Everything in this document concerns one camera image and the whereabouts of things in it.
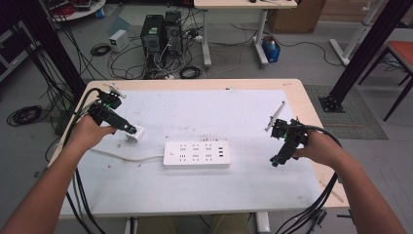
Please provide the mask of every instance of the white plug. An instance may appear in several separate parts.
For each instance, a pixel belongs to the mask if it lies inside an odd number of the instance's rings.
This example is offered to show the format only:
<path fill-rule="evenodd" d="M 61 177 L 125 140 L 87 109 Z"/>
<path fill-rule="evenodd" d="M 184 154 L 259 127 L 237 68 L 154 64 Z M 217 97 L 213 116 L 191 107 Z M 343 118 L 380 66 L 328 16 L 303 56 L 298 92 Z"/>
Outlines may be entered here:
<path fill-rule="evenodd" d="M 127 133 L 127 138 L 130 141 L 138 142 L 142 139 L 143 135 L 145 135 L 145 129 L 137 125 L 133 126 L 136 128 L 136 134 L 132 135 Z"/>
<path fill-rule="evenodd" d="M 201 43 L 201 42 L 203 42 L 203 36 L 198 35 L 194 38 L 194 40 L 195 40 L 196 43 Z"/>

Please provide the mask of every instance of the computer tower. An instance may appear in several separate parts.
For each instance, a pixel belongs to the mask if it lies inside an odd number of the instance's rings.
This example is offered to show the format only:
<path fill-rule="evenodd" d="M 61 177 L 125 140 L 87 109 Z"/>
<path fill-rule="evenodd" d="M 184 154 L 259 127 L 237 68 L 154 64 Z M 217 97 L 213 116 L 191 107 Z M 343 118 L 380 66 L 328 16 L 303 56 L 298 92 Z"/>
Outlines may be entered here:
<path fill-rule="evenodd" d="M 169 55 L 173 57 L 182 55 L 181 12 L 166 12 L 164 22 L 169 43 Z"/>
<path fill-rule="evenodd" d="M 168 47 L 164 16 L 148 15 L 140 33 L 147 67 L 164 67 L 167 62 Z"/>

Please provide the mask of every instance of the hand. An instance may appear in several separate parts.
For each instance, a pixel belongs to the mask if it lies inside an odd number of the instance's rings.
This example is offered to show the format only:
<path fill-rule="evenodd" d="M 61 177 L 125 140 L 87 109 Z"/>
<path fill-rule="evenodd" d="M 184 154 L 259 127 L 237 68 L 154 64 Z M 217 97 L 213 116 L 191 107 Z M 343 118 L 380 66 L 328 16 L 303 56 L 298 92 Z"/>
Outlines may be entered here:
<path fill-rule="evenodd" d="M 85 115 L 73 128 L 67 144 L 86 152 L 97 145 L 103 137 L 113 134 L 115 131 L 116 129 L 111 126 L 100 127 L 90 115 Z"/>
<path fill-rule="evenodd" d="M 308 131 L 307 134 L 308 144 L 297 149 L 294 156 L 307 157 L 336 170 L 340 166 L 340 160 L 349 155 L 330 136 L 316 131 Z"/>

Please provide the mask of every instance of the white power strip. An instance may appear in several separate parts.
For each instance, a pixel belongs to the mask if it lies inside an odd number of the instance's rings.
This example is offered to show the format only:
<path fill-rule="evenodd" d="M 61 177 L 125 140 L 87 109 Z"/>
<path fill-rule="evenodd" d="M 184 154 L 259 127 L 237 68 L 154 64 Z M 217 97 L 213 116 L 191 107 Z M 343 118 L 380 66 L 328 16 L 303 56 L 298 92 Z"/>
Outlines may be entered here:
<path fill-rule="evenodd" d="M 229 168 L 228 141 L 180 141 L 165 145 L 164 166 L 167 169 Z"/>

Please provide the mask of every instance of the red chair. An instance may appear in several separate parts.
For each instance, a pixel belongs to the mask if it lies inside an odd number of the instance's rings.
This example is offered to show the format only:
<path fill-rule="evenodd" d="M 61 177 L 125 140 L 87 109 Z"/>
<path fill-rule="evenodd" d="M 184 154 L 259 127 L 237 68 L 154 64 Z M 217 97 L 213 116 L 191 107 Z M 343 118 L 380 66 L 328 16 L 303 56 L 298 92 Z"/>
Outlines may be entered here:
<path fill-rule="evenodd" d="M 404 77 L 404 79 L 398 85 L 403 84 L 409 77 L 413 77 L 413 42 L 389 41 L 385 51 L 374 61 L 373 65 L 371 65 L 370 69 L 368 69 L 368 71 L 362 77 L 361 81 L 358 83 L 359 85 L 361 85 L 365 78 L 367 78 L 370 72 L 377 66 L 377 64 L 379 64 L 379 62 L 387 53 L 392 54 L 393 57 L 398 61 L 398 63 L 400 63 L 400 65 L 407 72 L 406 77 Z M 393 114 L 398 105 L 404 100 L 404 98 L 410 92 L 412 87 L 413 79 L 410 79 L 410 81 L 407 83 L 406 87 L 403 89 L 400 96 L 397 98 L 394 105 L 390 109 L 389 113 L 386 115 L 384 121 L 387 121 L 389 119 L 389 117 Z"/>

